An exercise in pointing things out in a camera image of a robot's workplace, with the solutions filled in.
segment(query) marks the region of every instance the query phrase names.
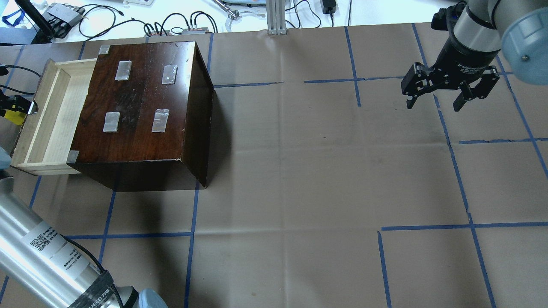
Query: yellow object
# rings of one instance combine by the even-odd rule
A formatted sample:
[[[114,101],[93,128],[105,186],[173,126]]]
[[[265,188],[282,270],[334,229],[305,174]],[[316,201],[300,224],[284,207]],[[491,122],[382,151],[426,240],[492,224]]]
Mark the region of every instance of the yellow object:
[[[23,125],[26,116],[26,114],[19,111],[6,110],[4,118],[12,121],[15,125]]]

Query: light blue robot joint cap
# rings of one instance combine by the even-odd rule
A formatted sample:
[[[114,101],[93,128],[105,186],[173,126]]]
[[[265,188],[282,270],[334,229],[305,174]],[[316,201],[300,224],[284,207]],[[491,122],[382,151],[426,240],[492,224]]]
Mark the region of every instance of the light blue robot joint cap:
[[[0,170],[6,170],[9,168],[9,165],[12,163],[12,158],[9,157],[8,153],[0,147]]]
[[[516,20],[503,35],[504,57],[514,75],[530,84],[548,85],[547,46],[548,7]]]
[[[152,289],[144,289],[139,293],[139,308],[168,308],[168,305]]]

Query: open drawer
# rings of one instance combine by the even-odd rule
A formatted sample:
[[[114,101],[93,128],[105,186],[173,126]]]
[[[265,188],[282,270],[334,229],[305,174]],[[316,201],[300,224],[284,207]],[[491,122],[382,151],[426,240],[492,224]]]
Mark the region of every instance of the open drawer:
[[[34,175],[79,173],[66,164],[96,59],[49,60],[38,85],[38,114],[27,116],[12,166]]]

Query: black cable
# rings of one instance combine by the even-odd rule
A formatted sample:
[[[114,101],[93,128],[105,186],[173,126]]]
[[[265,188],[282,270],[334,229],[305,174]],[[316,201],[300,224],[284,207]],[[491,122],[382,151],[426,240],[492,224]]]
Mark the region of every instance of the black cable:
[[[99,269],[99,271],[102,273],[105,271],[105,268],[99,263],[99,261],[97,260],[97,258],[92,255],[91,252],[89,252],[89,250],[87,250],[86,248],[84,248],[82,245],[78,244],[77,242],[71,240],[70,238],[64,236],[64,235],[61,235],[63,236],[63,238],[71,243],[72,245],[74,245],[76,248],[80,249],[83,253],[85,253],[88,257],[90,257],[90,259],[93,261],[93,263],[95,263],[95,266],[97,266],[97,268]]]
[[[165,22],[168,21],[168,19],[171,17],[171,16],[175,16],[175,15],[178,15],[178,16],[181,16],[185,19],[185,23],[186,23],[186,27],[187,29],[190,29],[190,25],[189,25],[189,21],[186,19],[186,17],[184,15],[182,15],[181,13],[171,13],[169,14],[165,19],[164,21],[162,22],[162,27],[165,25]]]
[[[0,84],[0,88],[4,88],[4,89],[7,89],[7,90],[12,90],[13,92],[17,92],[17,93],[21,93],[21,94],[26,94],[26,95],[33,95],[34,93],[29,93],[29,92],[23,92],[23,91],[19,91],[19,90],[16,90],[14,88],[10,88],[6,85],[3,85],[3,84]]]
[[[89,35],[85,35],[83,32],[82,32],[82,22],[84,21],[84,19],[86,18],[86,16],[88,16],[89,13],[91,13],[93,10],[95,9],[107,9],[109,10],[111,13],[112,13],[112,16],[113,16],[113,19],[112,19],[112,24],[110,27],[108,27],[107,29],[104,29],[103,31],[101,31],[100,33],[103,33],[102,35],[106,34],[107,32],[110,31],[110,29],[114,28],[115,24],[116,24],[116,12],[118,12],[121,16],[124,15],[124,13],[116,8],[113,8],[109,5],[99,5],[99,4],[86,4],[86,5],[83,5],[81,6],[80,8],[84,8],[84,7],[89,7],[91,5],[94,5],[94,7],[92,7],[91,9],[89,9],[87,12],[85,12],[83,15],[82,15],[82,19],[80,19],[80,22],[78,23],[78,32],[80,32],[80,34],[83,36],[83,37],[87,37],[87,38],[95,38],[95,37],[98,37],[97,35],[95,36],[89,36]]]
[[[496,12],[496,9],[499,7],[499,4],[500,4],[500,0],[498,0],[496,3],[495,3],[495,6],[493,7],[493,11],[491,12],[491,24],[493,25],[493,27],[496,29],[496,24],[495,24],[495,12]]]
[[[118,26],[121,26],[121,25],[123,25],[123,24],[127,24],[128,22],[132,22],[132,21],[138,21],[138,22],[142,23],[143,25],[146,25],[146,22],[144,22],[144,21],[142,21],[142,20],[135,19],[135,18],[131,18],[130,20],[122,21],[122,22],[120,22],[119,24],[115,24],[115,25],[112,26],[112,27],[109,27],[109,28],[107,28],[107,29],[104,29],[103,31],[97,33],[95,36],[86,39],[85,41],[87,42],[87,41],[90,41],[90,40],[92,40],[92,39],[94,39],[94,38],[96,38],[96,37],[100,37],[100,36],[102,36],[102,35],[105,35],[105,34],[107,34],[107,32],[109,32],[110,30],[112,30],[112,29],[114,29],[114,28],[116,28],[116,27],[118,27]]]
[[[319,25],[317,25],[317,26],[314,27],[314,28],[319,28],[319,27],[322,25],[322,19],[321,19],[318,15],[316,15],[316,13],[314,13],[314,10],[312,9],[312,6],[310,5],[310,2],[309,2],[308,0],[301,0],[301,1],[297,2],[297,4],[295,4],[294,6],[292,6],[292,7],[288,8],[288,9],[286,9],[286,11],[289,11],[289,10],[292,10],[292,9],[296,8],[297,5],[301,4],[302,2],[306,2],[306,3],[309,5],[310,12],[312,12],[312,14],[313,14],[313,15],[318,19],[318,21],[319,21]]]
[[[175,32],[175,31],[173,31],[173,29],[179,29],[179,30],[181,30],[181,31],[180,31],[180,32]],[[171,33],[173,33],[173,34],[177,34],[177,35],[181,35],[183,31],[184,31],[184,29],[181,28],[181,27],[173,27],[173,28],[171,28],[171,29],[169,30],[169,32],[171,32]]]
[[[205,15],[208,19],[209,19],[209,22],[211,22],[211,25],[213,26],[213,32],[214,33],[219,33],[219,29],[217,28],[217,23],[215,22],[215,19],[213,19],[213,17],[211,17],[211,15],[207,14],[206,12],[202,12],[202,11],[196,11],[194,13],[192,13],[190,15],[190,24],[192,25],[192,16],[196,14],[196,16],[194,16],[194,26],[197,26],[198,24],[196,23],[196,19],[198,18],[198,16],[200,15]]]
[[[297,7],[295,6],[295,15],[297,16],[297,21],[299,22],[299,27],[298,28],[301,28],[301,18],[299,17],[299,11],[297,10]]]
[[[350,26],[350,16],[352,16],[352,0],[350,0],[350,4],[348,5],[348,24],[347,24],[347,26]]]
[[[101,273],[104,273],[105,272],[105,268],[101,265],[101,263],[99,263],[99,261],[97,260],[97,258],[91,253],[89,252],[89,250],[87,250],[85,247],[83,247],[82,245],[78,244],[77,242],[71,240],[70,238],[64,236],[64,235],[61,235],[68,243],[72,244],[73,246],[75,246],[76,248],[80,249],[84,254],[86,254],[92,261],[93,263],[95,264],[95,266],[97,266],[97,268],[99,269],[99,272]],[[122,302],[122,298],[120,297],[120,293],[118,292],[118,289],[116,288],[116,286],[114,285],[114,283],[110,286],[110,289],[112,290],[112,292],[114,293],[114,296],[116,298],[116,300],[118,301],[118,306],[120,306],[120,308],[123,308],[124,307],[124,303]]]
[[[41,75],[31,69],[28,69],[27,67],[22,67],[22,66],[17,66],[17,65],[4,65],[5,68],[7,69],[21,69],[21,70],[25,70],[25,71],[29,71],[31,73],[33,73],[34,75],[38,76],[38,77],[41,77]]]
[[[118,289],[116,288],[114,283],[110,286],[110,289],[114,292],[114,297],[118,301],[118,306],[120,306],[120,308],[124,308],[124,303],[122,302],[122,298],[120,297],[120,293],[118,293]]]
[[[168,35],[168,32],[164,29],[164,26],[157,21],[154,22],[154,29],[156,30],[156,33],[160,34],[160,36],[162,36],[162,31],[164,31],[165,36]]]

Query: cable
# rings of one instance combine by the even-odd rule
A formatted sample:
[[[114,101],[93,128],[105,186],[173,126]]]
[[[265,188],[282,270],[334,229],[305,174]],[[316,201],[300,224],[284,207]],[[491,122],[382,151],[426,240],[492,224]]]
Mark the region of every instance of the cable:
[[[89,9],[87,12],[85,12],[83,15],[82,15],[82,19],[80,19],[80,22],[78,23],[78,32],[80,32],[80,34],[83,36],[83,37],[87,37],[87,38],[95,38],[95,37],[99,37],[98,35],[95,35],[95,36],[89,36],[89,35],[85,35],[83,32],[82,32],[82,22],[84,21],[84,19],[88,16],[89,13],[91,13],[93,10],[95,9],[107,9],[109,10],[111,13],[112,13],[112,16],[113,16],[113,19],[112,19],[112,25],[110,27],[108,27],[107,29],[104,29],[103,31],[99,32],[99,33],[102,33],[101,35],[104,35],[106,34],[107,32],[109,32],[112,28],[114,28],[115,24],[116,24],[116,12],[118,12],[121,16],[124,16],[124,13],[114,7],[111,7],[109,5],[100,5],[100,4],[86,4],[86,5],[83,5],[81,6],[80,8],[84,8],[84,7],[89,7],[89,6],[92,6],[94,5],[94,7],[92,7],[91,9]]]
[[[173,31],[173,29],[178,29],[178,30],[181,30],[181,31],[180,31],[180,32],[175,32],[175,31]],[[173,34],[176,34],[176,35],[181,35],[182,32],[183,32],[183,30],[184,30],[184,29],[181,28],[181,27],[173,27],[173,28],[171,28],[171,29],[169,30],[169,32],[171,32],[171,33],[173,33]]]
[[[171,13],[171,14],[169,14],[169,15],[164,19],[164,21],[162,22],[162,28],[164,27],[165,22],[168,21],[168,19],[169,19],[171,16],[174,16],[174,15],[178,15],[178,16],[183,17],[183,18],[185,19],[185,23],[186,23],[187,29],[190,29],[189,21],[186,19],[186,17],[185,17],[184,15],[182,15],[182,14],[180,14],[180,13]]]
[[[34,93],[29,93],[29,92],[23,92],[23,91],[20,91],[20,90],[16,90],[14,88],[10,88],[6,85],[3,85],[3,84],[0,84],[0,88],[4,88],[4,89],[7,89],[7,90],[11,90],[13,92],[17,92],[17,93],[21,93],[21,94],[25,94],[25,95],[33,95]]]
[[[314,27],[314,28],[319,28],[322,25],[322,19],[318,15],[316,15],[316,13],[314,13],[314,10],[312,9],[312,6],[310,5],[310,2],[308,0],[301,0],[301,1],[297,2],[297,4],[295,4],[294,6],[286,9],[286,11],[289,11],[289,10],[292,10],[292,9],[296,8],[297,5],[301,4],[302,2],[306,2],[309,5],[310,12],[312,12],[312,14],[319,20],[319,25]]]
[[[34,75],[38,76],[38,77],[41,77],[41,75],[31,69],[28,69],[27,67],[22,67],[22,66],[17,66],[17,65],[4,65],[5,68],[7,69],[21,69],[21,70],[25,70],[25,71],[29,71],[31,73],[33,73]]]
[[[68,243],[72,244],[73,246],[75,246],[76,248],[80,249],[84,254],[86,254],[92,261],[93,263],[95,264],[95,266],[97,266],[97,268],[99,269],[99,272],[101,273],[104,273],[105,272],[105,268],[101,265],[101,263],[99,263],[99,261],[97,260],[97,258],[91,253],[89,252],[89,250],[87,250],[85,247],[83,247],[82,245],[78,244],[77,242],[71,240],[70,238],[64,236],[64,235],[61,235]],[[114,293],[114,296],[116,298],[116,300],[118,301],[118,306],[120,306],[120,308],[123,308],[124,307],[124,303],[122,302],[122,298],[120,297],[120,293],[118,292],[118,289],[116,288],[116,286],[114,285],[114,283],[110,286],[110,289],[112,290],[112,292]]]
[[[97,33],[95,36],[92,36],[92,37],[86,39],[85,41],[87,42],[87,41],[90,41],[90,40],[92,40],[92,39],[94,39],[94,38],[97,38],[97,37],[100,37],[100,36],[102,36],[102,35],[105,35],[105,34],[107,34],[107,32],[109,32],[110,30],[112,30],[112,29],[114,29],[114,28],[116,28],[116,27],[118,27],[118,26],[121,26],[121,25],[123,25],[123,24],[127,24],[128,22],[132,22],[132,21],[138,21],[138,22],[142,23],[143,25],[146,25],[146,22],[144,22],[144,21],[142,21],[142,20],[135,19],[135,18],[131,18],[130,20],[122,21],[122,22],[120,22],[119,24],[115,24],[115,25],[112,26],[112,27],[109,27],[109,28],[107,28],[107,29],[104,29],[103,31]]]
[[[350,26],[350,16],[352,16],[352,0],[350,0],[350,4],[348,5],[348,24],[347,24],[347,26]]]
[[[219,33],[219,29],[217,28],[217,23],[215,22],[215,19],[213,19],[213,17],[211,17],[211,15],[209,15],[206,12],[203,12],[203,11],[196,11],[196,12],[193,12],[192,14],[190,14],[190,25],[191,26],[192,25],[197,26],[196,19],[200,15],[205,15],[209,19],[209,22],[211,22],[211,25],[213,26],[213,32],[214,33]]]
[[[295,2],[296,1],[293,0],[293,6],[295,6],[295,15],[297,16],[297,21],[299,22],[299,27],[298,28],[301,28],[301,18],[299,17],[299,11],[297,10]]]
[[[99,263],[99,261],[97,260],[97,258],[92,255],[91,252],[89,252],[89,250],[85,249],[82,245],[78,244],[77,242],[71,240],[70,238],[64,236],[64,235],[61,235],[63,236],[63,238],[71,243],[72,245],[76,246],[76,248],[80,249],[83,253],[85,253],[86,255],[88,255],[88,257],[91,258],[91,260],[93,261],[93,263],[95,263],[95,266],[97,266],[97,268],[99,269],[100,272],[104,272],[105,271],[105,268]]]

